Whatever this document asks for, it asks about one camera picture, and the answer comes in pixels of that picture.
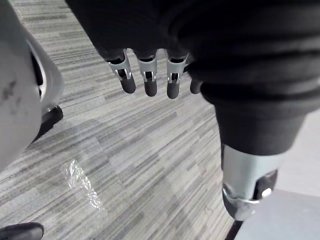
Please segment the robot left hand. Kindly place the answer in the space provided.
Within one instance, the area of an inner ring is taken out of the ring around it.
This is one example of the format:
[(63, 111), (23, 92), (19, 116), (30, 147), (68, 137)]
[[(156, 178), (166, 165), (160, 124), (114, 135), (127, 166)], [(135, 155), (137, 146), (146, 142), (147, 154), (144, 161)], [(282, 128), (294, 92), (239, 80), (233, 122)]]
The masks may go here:
[(215, 108), (222, 198), (244, 221), (274, 189), (283, 154), (320, 107), (317, 0), (69, 0), (100, 55), (177, 47)]

